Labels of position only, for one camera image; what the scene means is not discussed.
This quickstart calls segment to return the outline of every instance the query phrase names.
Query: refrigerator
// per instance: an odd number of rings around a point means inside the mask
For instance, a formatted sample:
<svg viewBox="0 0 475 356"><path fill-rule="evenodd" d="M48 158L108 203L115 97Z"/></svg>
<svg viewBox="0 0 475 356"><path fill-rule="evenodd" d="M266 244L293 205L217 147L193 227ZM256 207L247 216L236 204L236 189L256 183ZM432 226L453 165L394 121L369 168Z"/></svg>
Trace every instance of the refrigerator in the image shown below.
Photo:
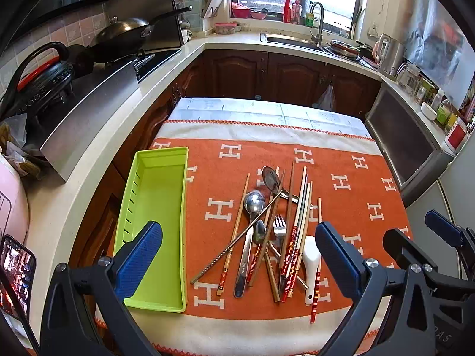
<svg viewBox="0 0 475 356"><path fill-rule="evenodd" d="M424 223L429 210L440 212L462 228L475 227L475 137L471 135L445 171L407 209L413 241L438 265L438 272L465 278L454 248Z"/></svg>

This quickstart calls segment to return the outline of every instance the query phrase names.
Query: microwave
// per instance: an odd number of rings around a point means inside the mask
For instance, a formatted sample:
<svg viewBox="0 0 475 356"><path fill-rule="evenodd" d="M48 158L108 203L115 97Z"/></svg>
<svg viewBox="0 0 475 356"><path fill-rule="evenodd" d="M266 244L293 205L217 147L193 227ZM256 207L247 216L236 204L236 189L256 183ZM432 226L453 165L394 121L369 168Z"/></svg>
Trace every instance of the microwave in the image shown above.
<svg viewBox="0 0 475 356"><path fill-rule="evenodd" d="M404 206L431 186L454 159L445 134L396 83L383 78L365 126L393 174Z"/></svg>

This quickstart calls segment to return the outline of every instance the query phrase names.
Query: cutting board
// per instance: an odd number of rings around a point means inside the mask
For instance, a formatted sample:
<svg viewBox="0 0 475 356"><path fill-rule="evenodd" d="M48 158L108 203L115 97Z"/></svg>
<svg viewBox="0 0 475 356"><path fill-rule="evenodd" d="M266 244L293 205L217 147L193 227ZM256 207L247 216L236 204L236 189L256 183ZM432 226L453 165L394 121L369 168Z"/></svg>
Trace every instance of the cutting board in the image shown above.
<svg viewBox="0 0 475 356"><path fill-rule="evenodd" d="M208 0L205 4L203 12L201 13L201 18L209 18L213 15L216 16L216 11L221 5L223 0Z"/></svg>

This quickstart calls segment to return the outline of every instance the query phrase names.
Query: faucet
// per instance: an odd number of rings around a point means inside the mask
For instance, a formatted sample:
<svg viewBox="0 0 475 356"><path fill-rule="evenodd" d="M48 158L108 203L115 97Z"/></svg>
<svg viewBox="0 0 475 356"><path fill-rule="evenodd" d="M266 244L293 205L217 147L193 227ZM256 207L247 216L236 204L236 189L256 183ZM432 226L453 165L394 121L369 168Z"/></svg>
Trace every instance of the faucet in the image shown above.
<svg viewBox="0 0 475 356"><path fill-rule="evenodd" d="M320 22L318 24L318 35L317 37L314 37L313 34L312 34L312 41L315 41L315 43L317 44L317 46L321 45L322 44L322 39L323 39L323 36L322 36L322 30L324 28L324 15L325 15L325 9L324 9L324 6L322 5L322 3L313 3L312 6L310 7L310 13L313 13L314 10L315 10L315 7L319 5L320 6Z"/></svg>

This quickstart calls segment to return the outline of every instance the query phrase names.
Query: smartphone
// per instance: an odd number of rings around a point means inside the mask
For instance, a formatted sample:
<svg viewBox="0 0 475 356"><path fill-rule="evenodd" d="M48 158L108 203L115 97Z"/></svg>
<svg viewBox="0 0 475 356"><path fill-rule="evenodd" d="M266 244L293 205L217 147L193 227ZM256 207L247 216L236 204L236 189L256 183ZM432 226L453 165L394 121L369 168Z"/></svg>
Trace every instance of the smartphone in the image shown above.
<svg viewBox="0 0 475 356"><path fill-rule="evenodd" d="M33 276L36 269L36 258L30 250L8 234L4 235L1 240L0 253L0 266L9 279L10 284L20 301L20 305L29 320L31 287L33 285ZM15 319L20 319L1 282L0 308L5 313L15 317Z"/></svg>

